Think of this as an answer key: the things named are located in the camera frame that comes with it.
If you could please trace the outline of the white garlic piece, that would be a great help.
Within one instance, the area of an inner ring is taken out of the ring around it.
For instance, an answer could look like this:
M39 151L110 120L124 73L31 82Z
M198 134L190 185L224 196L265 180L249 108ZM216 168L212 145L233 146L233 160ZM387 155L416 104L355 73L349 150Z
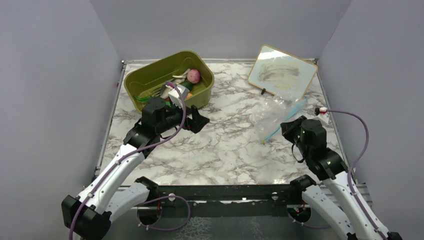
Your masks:
M180 75L172 75L172 78L174 78L174 79L186 79L187 78L187 75L188 75L188 73L190 72L190 68L188 68L183 74L180 74Z

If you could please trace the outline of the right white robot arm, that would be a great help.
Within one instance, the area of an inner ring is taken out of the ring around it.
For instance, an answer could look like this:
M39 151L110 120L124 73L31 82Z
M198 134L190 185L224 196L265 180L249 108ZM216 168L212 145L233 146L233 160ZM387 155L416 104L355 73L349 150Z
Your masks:
M300 116L280 124L282 136L301 153L302 163L317 176L332 193L335 201L326 197L309 176L290 182L289 199L305 201L324 218L342 240L400 240L399 233L389 229L371 210L342 157L327 146L327 131L316 119Z

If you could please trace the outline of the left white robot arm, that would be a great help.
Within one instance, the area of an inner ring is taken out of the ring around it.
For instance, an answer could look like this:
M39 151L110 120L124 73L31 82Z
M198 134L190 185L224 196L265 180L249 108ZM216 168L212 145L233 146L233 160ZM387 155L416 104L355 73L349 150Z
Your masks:
M160 97L149 99L142 108L141 118L126 134L113 160L76 197L66 196L61 203L64 224L69 238L101 240L112 223L132 207L152 205L158 197L158 184L138 178L130 187L119 191L129 174L160 144L175 136L162 137L175 129L200 132L210 119L201 115L196 106L166 104Z

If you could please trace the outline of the clear zip top bag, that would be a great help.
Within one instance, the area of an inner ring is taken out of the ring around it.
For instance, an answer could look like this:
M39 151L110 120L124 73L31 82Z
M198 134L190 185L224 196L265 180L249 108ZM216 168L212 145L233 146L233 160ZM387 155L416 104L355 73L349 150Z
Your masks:
M249 117L257 140L265 144L281 131L281 123L295 119L306 107L305 97L288 93L278 93L256 106Z

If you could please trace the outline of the purple red onion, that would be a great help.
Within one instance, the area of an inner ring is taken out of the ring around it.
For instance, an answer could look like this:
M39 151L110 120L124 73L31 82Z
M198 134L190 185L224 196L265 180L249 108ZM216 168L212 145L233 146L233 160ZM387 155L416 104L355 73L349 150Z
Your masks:
M196 85L201 81L201 74L197 69L191 69L188 71L186 78L190 83Z

